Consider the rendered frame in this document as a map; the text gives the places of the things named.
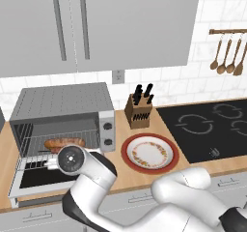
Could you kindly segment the dark grey appliance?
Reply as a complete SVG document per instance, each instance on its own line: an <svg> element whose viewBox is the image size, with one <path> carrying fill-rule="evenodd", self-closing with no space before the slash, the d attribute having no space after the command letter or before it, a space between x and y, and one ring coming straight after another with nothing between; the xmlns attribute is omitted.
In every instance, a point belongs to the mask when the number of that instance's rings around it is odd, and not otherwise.
<svg viewBox="0 0 247 232"><path fill-rule="evenodd" d="M5 117L4 117L3 111L0 107L0 132L2 131L4 125L5 125Z"/></svg>

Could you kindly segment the wooden spatula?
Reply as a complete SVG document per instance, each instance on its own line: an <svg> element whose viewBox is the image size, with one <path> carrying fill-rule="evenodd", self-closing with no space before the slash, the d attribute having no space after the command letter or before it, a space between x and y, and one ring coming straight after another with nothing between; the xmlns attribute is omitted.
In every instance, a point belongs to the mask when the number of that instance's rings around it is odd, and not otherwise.
<svg viewBox="0 0 247 232"><path fill-rule="evenodd" d="M239 40L237 42L236 50L235 50L235 55L237 55L238 50L240 49L241 42L242 42L242 38L239 38ZM235 69L233 71L234 75L241 75L242 74L243 61L244 61L246 52L247 52L247 44L245 45L245 48L244 48L244 51L243 51L243 55L242 55L242 58L241 58L240 62L237 64L237 66L235 67Z"/></svg>

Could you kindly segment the red rimmed white plate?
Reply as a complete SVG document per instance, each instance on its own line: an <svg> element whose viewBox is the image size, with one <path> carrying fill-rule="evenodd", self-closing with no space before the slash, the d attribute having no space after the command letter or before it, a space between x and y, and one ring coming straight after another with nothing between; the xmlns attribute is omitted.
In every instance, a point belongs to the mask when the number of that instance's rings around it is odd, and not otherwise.
<svg viewBox="0 0 247 232"><path fill-rule="evenodd" d="M130 136L122 145L121 155L130 168L149 175L169 172L179 160L176 145L168 138L155 133Z"/></svg>

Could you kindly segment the toaster oven glass door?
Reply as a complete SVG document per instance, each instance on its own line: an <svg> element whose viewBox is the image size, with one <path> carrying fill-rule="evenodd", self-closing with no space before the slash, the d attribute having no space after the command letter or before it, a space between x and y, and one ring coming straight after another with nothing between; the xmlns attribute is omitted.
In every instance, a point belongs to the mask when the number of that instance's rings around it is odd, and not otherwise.
<svg viewBox="0 0 247 232"><path fill-rule="evenodd" d="M13 208L20 207L20 197L44 194L68 189L77 176L68 176L58 169L49 170L46 163L55 161L57 156L45 154L28 158L18 158L8 197Z"/></svg>

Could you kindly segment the wooden utensil rail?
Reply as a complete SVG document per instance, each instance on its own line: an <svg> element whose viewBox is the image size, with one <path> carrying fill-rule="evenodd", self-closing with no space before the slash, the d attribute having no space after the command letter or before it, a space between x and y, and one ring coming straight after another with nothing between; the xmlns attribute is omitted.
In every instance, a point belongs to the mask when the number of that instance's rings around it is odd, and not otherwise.
<svg viewBox="0 0 247 232"><path fill-rule="evenodd" d="M247 34L247 29L209 29L209 35L214 34Z"/></svg>

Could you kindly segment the silver toaster oven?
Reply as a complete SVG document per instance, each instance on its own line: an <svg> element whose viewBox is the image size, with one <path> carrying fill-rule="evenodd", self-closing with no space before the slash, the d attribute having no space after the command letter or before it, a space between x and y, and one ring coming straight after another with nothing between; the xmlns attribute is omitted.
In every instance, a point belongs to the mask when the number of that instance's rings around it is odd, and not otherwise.
<svg viewBox="0 0 247 232"><path fill-rule="evenodd" d="M111 123L112 129L103 125ZM115 150L115 110L104 82L24 88L10 119L19 151L27 136L96 130L103 152ZM105 139L112 145L104 145Z"/></svg>

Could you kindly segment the black hob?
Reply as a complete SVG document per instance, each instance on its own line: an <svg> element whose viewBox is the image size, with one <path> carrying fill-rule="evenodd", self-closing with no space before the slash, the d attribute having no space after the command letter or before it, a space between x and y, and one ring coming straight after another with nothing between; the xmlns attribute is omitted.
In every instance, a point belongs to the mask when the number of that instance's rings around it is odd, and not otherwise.
<svg viewBox="0 0 247 232"><path fill-rule="evenodd" d="M247 155L247 99L157 108L190 163Z"/></svg>

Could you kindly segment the wooden spoon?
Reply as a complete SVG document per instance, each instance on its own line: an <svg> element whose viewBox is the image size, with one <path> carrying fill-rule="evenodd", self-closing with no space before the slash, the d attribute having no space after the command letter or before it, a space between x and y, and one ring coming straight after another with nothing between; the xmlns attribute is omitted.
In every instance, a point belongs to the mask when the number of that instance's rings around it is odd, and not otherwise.
<svg viewBox="0 0 247 232"><path fill-rule="evenodd" d="M217 68L217 72L218 72L219 74L222 74L222 73L226 70L226 60L227 60L227 57L228 57L228 53L229 53L231 44L232 44L232 40L229 40L229 41L228 41L228 45L227 45L227 49L226 49L226 53L225 53L225 57L224 57L224 61L223 61L223 63Z"/></svg>
<svg viewBox="0 0 247 232"><path fill-rule="evenodd" d="M241 40L238 40L237 42L237 45L236 45L236 49L235 49L235 53L234 53L234 59L236 58L236 55L238 53L238 50L240 48L240 45L241 45ZM235 60L233 59L233 61L227 66L226 68L226 72L227 73L232 73L234 71L234 68L235 68L235 65L234 65L234 62Z"/></svg>
<svg viewBox="0 0 247 232"><path fill-rule="evenodd" d="M210 64L210 69L211 69L211 70L215 70L215 69L217 69L217 67L218 67L218 61L217 61L217 59L218 59L218 55L219 55L220 48L221 48L221 45L222 45L222 40L223 40L223 34L222 34L222 36L221 36L221 38L220 38L220 41L219 41L219 43L218 43L218 46L217 46L217 51L216 51L215 59L214 59L213 62Z"/></svg>

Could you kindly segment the grey wall outlet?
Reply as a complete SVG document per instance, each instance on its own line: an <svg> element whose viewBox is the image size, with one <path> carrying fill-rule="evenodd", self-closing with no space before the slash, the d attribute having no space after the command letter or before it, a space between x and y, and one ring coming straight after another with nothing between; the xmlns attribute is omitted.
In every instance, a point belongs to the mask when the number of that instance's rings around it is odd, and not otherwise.
<svg viewBox="0 0 247 232"><path fill-rule="evenodd" d="M112 71L112 83L113 84L124 83L124 70Z"/></svg>

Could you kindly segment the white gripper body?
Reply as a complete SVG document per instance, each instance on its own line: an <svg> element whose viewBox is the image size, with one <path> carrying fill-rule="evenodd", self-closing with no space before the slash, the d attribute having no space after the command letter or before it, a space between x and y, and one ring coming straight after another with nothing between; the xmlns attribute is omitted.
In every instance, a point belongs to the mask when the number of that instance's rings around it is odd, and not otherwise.
<svg viewBox="0 0 247 232"><path fill-rule="evenodd" d="M57 170L59 168L58 161L56 159L49 159L44 165L48 170Z"/></svg>

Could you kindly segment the brown baguette bread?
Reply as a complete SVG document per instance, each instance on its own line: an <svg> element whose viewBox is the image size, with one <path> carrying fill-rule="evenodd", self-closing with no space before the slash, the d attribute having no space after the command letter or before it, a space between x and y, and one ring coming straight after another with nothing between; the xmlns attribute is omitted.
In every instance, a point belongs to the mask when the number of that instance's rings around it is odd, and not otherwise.
<svg viewBox="0 0 247 232"><path fill-rule="evenodd" d="M79 137L53 138L46 140L44 142L44 147L48 149L52 154L58 154L63 147L68 146L69 144L75 144L84 147L85 140Z"/></svg>

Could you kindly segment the grey drawer front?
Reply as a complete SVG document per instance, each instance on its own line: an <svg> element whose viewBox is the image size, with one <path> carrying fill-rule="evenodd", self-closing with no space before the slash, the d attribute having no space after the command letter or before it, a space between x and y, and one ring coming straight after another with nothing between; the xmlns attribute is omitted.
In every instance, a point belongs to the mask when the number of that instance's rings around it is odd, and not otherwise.
<svg viewBox="0 0 247 232"><path fill-rule="evenodd" d="M238 185L234 186L217 186L220 179L229 178L237 179L240 182ZM213 177L211 179L211 186L208 190L229 207L245 208L247 206L247 172Z"/></svg>
<svg viewBox="0 0 247 232"><path fill-rule="evenodd" d="M23 222L30 213L52 214L51 218ZM0 214L0 232L69 232L72 222L62 214L61 205L50 205Z"/></svg>
<svg viewBox="0 0 247 232"><path fill-rule="evenodd" d="M139 189L129 192L109 194L105 197L99 207L99 212L106 218L110 218L120 225L129 225L144 216L148 211L157 206L152 200L139 203L128 203L128 199L132 196L141 196L144 193L151 195L149 188Z"/></svg>

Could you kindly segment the grey cupboard door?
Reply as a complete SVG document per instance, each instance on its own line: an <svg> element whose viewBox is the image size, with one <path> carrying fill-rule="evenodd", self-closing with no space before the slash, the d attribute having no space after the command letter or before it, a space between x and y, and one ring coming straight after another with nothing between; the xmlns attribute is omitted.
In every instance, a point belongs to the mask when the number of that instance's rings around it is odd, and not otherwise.
<svg viewBox="0 0 247 232"><path fill-rule="evenodd" d="M0 77L76 71L69 0L59 0L67 61L62 61L53 0L0 0Z"/></svg>
<svg viewBox="0 0 247 232"><path fill-rule="evenodd" d="M70 0L81 72L185 66L199 0L86 0L90 60L80 0Z"/></svg>

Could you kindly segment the wooden knife block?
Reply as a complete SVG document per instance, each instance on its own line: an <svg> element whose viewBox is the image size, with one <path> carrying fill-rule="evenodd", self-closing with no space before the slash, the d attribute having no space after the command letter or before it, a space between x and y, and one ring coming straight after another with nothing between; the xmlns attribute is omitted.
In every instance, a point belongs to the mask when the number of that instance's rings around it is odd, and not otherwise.
<svg viewBox="0 0 247 232"><path fill-rule="evenodd" d="M150 115L152 104L148 103L148 98L141 95L141 99L137 105L134 103L133 95L130 94L124 113L132 130L148 128L150 126Z"/></svg>

